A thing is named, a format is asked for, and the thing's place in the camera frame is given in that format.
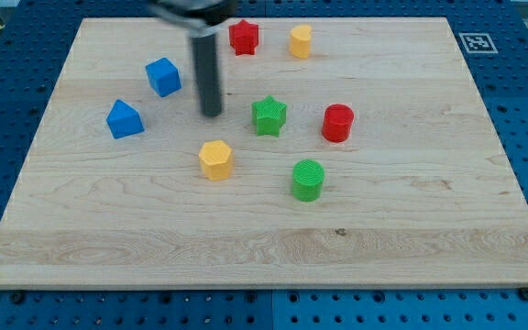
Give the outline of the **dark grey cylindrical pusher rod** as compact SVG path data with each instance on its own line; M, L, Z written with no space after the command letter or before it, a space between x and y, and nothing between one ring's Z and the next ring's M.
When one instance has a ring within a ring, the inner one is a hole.
M203 116L223 112L216 35L191 34L192 63L200 110Z

